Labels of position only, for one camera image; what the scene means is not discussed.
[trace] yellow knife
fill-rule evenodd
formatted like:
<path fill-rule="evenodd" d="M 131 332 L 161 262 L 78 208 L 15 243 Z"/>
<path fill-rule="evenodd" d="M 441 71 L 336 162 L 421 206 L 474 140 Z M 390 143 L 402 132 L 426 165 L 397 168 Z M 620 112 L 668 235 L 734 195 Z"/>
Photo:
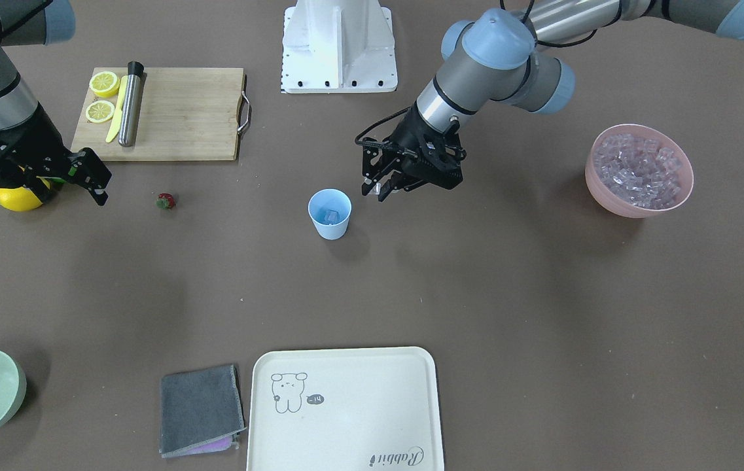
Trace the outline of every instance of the yellow knife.
<path fill-rule="evenodd" d="M 111 122 L 111 129 L 107 132 L 107 142 L 112 143 L 113 139 L 118 136 L 118 129 L 121 128 L 122 108 L 124 106 L 124 94 L 127 93 L 127 75 L 121 78 L 118 84 L 118 98 L 115 100 L 115 113 Z"/>

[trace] bowl of ice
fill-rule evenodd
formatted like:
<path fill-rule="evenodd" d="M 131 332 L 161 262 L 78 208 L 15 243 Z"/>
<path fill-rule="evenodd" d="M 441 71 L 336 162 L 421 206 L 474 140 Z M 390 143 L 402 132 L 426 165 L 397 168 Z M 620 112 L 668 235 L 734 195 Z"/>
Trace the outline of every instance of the bowl of ice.
<path fill-rule="evenodd" d="M 686 202 L 694 187 L 692 164 L 670 137 L 638 124 L 605 129 L 584 170 L 593 198 L 608 211 L 647 218 Z"/>

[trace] white tray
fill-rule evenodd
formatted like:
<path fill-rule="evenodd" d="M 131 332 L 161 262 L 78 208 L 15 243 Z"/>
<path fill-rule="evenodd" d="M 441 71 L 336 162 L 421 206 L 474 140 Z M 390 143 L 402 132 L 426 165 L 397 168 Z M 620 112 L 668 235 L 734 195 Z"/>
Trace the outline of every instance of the white tray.
<path fill-rule="evenodd" d="M 444 469 L 435 363 L 428 352 L 280 351 L 258 359 L 248 471 L 370 468 Z"/>

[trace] yellow lemon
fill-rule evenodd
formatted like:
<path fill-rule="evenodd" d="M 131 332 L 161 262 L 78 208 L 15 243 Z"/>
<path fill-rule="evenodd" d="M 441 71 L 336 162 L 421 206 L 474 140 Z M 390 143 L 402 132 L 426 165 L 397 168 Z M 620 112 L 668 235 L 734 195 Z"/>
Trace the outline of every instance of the yellow lemon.
<path fill-rule="evenodd" d="M 98 72 L 90 78 L 90 90 L 101 98 L 110 98 L 118 93 L 118 84 L 118 75 L 110 71 Z"/>
<path fill-rule="evenodd" d="M 40 179 L 46 184 L 47 188 L 52 188 L 52 183 L 48 180 Z M 28 188 L 0 188 L 0 206 L 10 211 L 31 211 L 39 208 L 43 203 L 31 193 Z"/>
<path fill-rule="evenodd" d="M 112 119 L 115 114 L 115 105 L 106 99 L 99 99 L 99 101 L 93 101 L 87 107 L 87 119 L 90 122 L 105 122 L 106 120 Z"/>

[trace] metal muddler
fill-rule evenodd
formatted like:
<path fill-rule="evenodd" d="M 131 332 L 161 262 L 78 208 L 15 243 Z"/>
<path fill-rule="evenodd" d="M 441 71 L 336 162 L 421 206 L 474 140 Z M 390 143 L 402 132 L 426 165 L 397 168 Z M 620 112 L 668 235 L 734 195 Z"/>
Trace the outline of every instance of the metal muddler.
<path fill-rule="evenodd" d="M 127 65 L 127 92 L 124 94 L 124 113 L 118 129 L 118 144 L 132 147 L 136 142 L 139 124 L 139 104 L 142 102 L 142 74 L 145 66 L 133 61 Z"/>

